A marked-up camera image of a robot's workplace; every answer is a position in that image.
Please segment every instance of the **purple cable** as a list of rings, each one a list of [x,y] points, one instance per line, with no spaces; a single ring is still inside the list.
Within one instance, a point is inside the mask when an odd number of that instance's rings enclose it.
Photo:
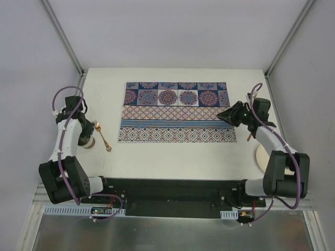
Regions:
[[[118,197],[117,195],[104,195],[104,194],[102,194],[102,193],[94,193],[94,194],[92,194],[92,196],[114,197],[114,198],[117,198],[117,199],[120,201],[120,203],[121,203],[120,208],[119,208],[115,213],[111,214],[110,216],[108,216],[108,217],[105,218],[105,219],[96,219],[97,221],[100,221],[100,222],[107,221],[107,220],[109,220],[110,218],[114,217],[115,215],[117,215],[117,214],[121,211],[122,207],[124,206],[124,204],[123,204],[121,198]]]
[[[77,106],[72,110],[72,112],[70,113],[68,119],[66,120],[65,125],[64,125],[65,129],[67,128],[67,126],[68,126],[68,124],[70,122],[70,119],[72,118],[72,116],[74,115],[74,113],[78,110],[79,106],[82,104],[82,101],[83,101],[83,98],[84,98],[84,93],[83,93],[83,91],[79,87],[77,87],[77,86],[66,86],[66,87],[63,87],[58,92],[56,92],[56,94],[53,97],[53,100],[52,100],[52,110],[54,112],[55,112],[54,102],[55,102],[58,94],[61,91],[65,90],[65,89],[69,89],[69,88],[74,88],[74,89],[79,90],[80,93],[81,93],[81,97],[80,97],[80,101],[78,102]],[[69,192],[70,192],[73,200],[75,201],[75,203],[79,206],[80,202],[79,202],[78,198],[76,197],[76,195],[74,194],[74,192],[73,192],[73,190],[71,188],[71,185],[70,185],[68,179],[65,176],[64,169],[62,167],[62,147],[63,147],[64,137],[65,137],[65,130],[62,131],[61,138],[60,138],[60,141],[59,141],[59,150],[60,150],[60,152],[58,153],[58,167],[59,167],[59,171],[61,172],[61,175],[63,177],[63,180],[65,182],[66,187],[68,188],[68,190],[69,190]]]
[[[253,93],[255,91],[255,89],[257,87],[259,87],[257,89],[260,90],[263,86],[263,83],[258,83],[256,84],[252,90],[251,90],[251,93],[250,93],[250,109],[252,111],[252,114],[255,116],[255,118],[257,119],[257,121],[262,125],[264,126],[266,129],[268,129],[269,131],[271,131],[278,139],[279,141],[282,143],[284,149],[288,152],[289,156],[291,157],[291,159],[293,160],[293,163],[294,163],[294,166],[295,166],[295,172],[296,172],[296,176],[297,176],[297,197],[296,197],[296,201],[295,201],[295,204],[293,206],[290,206],[289,204],[287,204],[282,198],[278,197],[278,196],[275,196],[276,199],[278,199],[279,201],[281,201],[285,206],[287,206],[289,209],[296,209],[298,206],[299,206],[299,203],[300,203],[300,194],[301,194],[301,185],[300,185],[300,168],[299,168],[299,165],[297,163],[297,160],[295,159],[295,157],[293,156],[292,152],[290,151],[290,149],[287,147],[286,145],[286,142],[283,140],[283,138],[278,134],[276,133],[275,131],[273,131],[270,127],[268,127],[266,124],[264,124],[260,119],[259,117],[257,116],[256,112],[254,111],[253,109],[253,106],[252,106],[252,97],[253,97]]]

